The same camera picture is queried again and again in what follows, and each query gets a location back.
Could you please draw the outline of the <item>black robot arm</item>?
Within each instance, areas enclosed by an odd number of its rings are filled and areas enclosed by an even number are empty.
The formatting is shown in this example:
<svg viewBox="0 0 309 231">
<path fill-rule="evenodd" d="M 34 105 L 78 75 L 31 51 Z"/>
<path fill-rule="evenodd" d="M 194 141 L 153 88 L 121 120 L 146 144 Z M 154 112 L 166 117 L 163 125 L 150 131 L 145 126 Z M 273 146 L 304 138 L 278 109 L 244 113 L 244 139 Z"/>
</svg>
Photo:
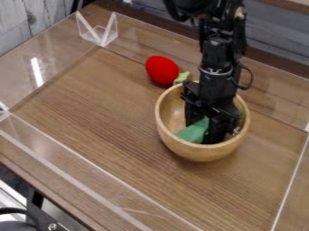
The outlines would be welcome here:
<svg viewBox="0 0 309 231">
<path fill-rule="evenodd" d="M 241 111 L 234 104 L 245 66 L 246 9 L 242 0 L 163 0 L 170 17 L 189 21 L 200 33 L 200 80 L 185 80 L 186 128 L 180 137 L 198 144 L 221 143 L 241 130 Z"/>
</svg>

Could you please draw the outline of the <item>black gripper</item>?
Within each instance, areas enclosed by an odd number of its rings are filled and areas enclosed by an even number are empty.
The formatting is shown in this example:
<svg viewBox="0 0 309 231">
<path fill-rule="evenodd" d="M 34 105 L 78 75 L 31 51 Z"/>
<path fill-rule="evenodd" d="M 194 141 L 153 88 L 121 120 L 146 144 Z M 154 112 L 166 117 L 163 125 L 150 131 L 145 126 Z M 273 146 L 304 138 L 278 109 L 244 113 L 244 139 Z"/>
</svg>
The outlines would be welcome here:
<svg viewBox="0 0 309 231">
<path fill-rule="evenodd" d="M 186 126 L 193 125 L 205 117 L 210 118 L 204 135 L 204 144 L 217 144 L 228 134 L 240 130 L 241 112 L 233 99 L 237 86 L 233 83 L 233 68 L 200 68 L 200 81 L 184 80 L 181 98 L 185 100 Z"/>
</svg>

